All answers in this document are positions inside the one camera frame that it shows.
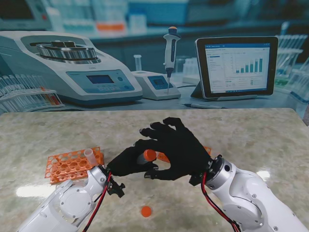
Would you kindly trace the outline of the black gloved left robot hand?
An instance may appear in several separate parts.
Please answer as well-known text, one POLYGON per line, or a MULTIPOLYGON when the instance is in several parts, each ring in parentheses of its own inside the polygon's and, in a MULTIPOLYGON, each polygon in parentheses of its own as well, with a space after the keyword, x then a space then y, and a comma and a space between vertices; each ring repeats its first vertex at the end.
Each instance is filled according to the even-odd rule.
POLYGON ((138 164, 138 157, 146 149, 142 146, 131 146, 115 157, 107 164, 107 168, 114 176, 127 176, 129 174, 143 173, 147 171, 158 170, 158 166, 152 161, 145 164, 138 164))

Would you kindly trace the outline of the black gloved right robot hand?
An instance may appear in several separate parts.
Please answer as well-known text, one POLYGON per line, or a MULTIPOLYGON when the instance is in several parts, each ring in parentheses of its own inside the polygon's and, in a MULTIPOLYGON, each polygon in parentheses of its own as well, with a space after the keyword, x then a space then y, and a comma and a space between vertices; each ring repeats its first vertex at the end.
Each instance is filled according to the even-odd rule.
POLYGON ((147 171, 146 178, 174 181, 190 175, 190 184, 196 186, 201 183, 212 158, 180 118, 167 117, 162 123, 154 122, 149 128, 142 129, 140 134, 148 139, 140 139, 135 145, 164 153, 170 161, 169 169, 147 171))

